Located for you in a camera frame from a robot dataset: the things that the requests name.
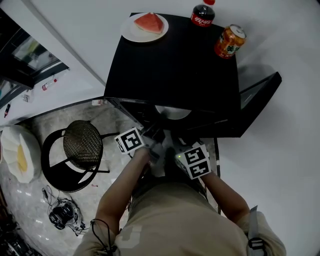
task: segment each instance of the marble floor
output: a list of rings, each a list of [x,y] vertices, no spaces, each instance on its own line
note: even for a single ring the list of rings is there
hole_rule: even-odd
[[[139,125],[111,104],[92,106],[91,102],[70,106],[41,116],[30,118],[21,125],[28,128],[38,139],[40,145],[52,132],[66,128],[75,120],[87,120],[98,129],[101,135],[113,132],[123,133]],[[205,141],[210,153],[211,162],[215,162],[213,139]],[[50,151],[50,161],[58,163],[66,159],[62,150],[62,142],[58,141]],[[124,166],[129,162],[127,155],[122,155],[114,142],[113,137],[103,140],[103,157],[100,170],[110,170],[110,173],[98,173],[91,184],[72,194],[64,194],[52,186],[55,196],[70,197],[81,210],[83,222],[89,227],[90,220],[95,217],[98,203],[104,192],[118,177]],[[8,211],[14,216],[21,227],[20,234],[27,243],[38,250],[43,256],[71,256],[81,242],[82,236],[76,237],[71,229],[56,229],[48,218],[48,205],[43,199],[42,188],[49,185],[41,176],[29,184],[19,183],[9,172],[5,162],[0,164],[0,185],[8,204]],[[215,208],[212,197],[209,202]],[[121,219],[123,227],[128,219],[126,211]]]

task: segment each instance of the red bottle cap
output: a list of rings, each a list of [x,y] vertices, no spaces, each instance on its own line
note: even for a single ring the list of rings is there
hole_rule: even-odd
[[[207,5],[210,5],[210,6],[212,6],[212,5],[214,5],[215,4],[215,2],[216,2],[216,0],[203,0]]]

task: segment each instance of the backpack strap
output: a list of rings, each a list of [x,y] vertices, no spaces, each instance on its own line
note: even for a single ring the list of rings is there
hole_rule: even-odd
[[[264,241],[259,238],[257,208],[258,206],[255,206],[250,210],[247,254],[248,256],[267,256]]]

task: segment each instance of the drink can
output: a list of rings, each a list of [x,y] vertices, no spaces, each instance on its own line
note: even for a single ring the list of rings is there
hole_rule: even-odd
[[[246,42],[246,37],[246,33],[240,26],[231,24],[220,35],[214,46],[214,51],[219,57],[230,59]]]

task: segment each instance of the buckle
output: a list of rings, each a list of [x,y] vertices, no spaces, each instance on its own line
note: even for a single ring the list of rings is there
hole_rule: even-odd
[[[248,245],[252,250],[260,250],[265,248],[264,241],[258,237],[251,238],[248,241]]]

